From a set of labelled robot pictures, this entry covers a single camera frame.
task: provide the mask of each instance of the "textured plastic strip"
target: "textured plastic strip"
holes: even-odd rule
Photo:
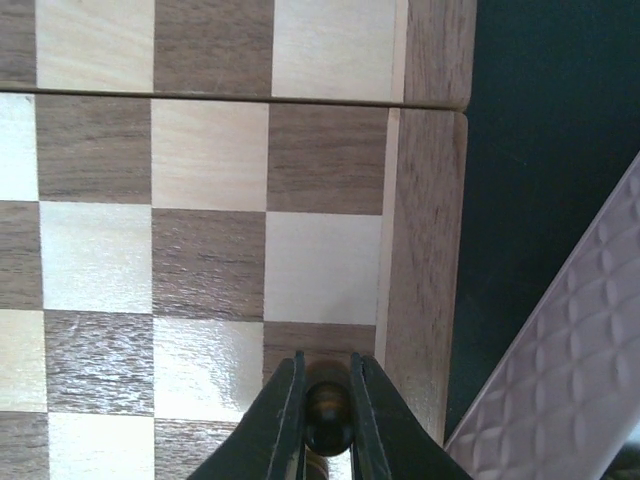
[[[640,420],[640,154],[446,449],[471,476],[596,479]]]

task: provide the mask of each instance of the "chessboard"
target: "chessboard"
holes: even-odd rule
[[[351,3],[0,5],[0,478],[185,478],[296,350],[441,440],[466,120],[384,102],[466,102],[406,19],[466,11]]]

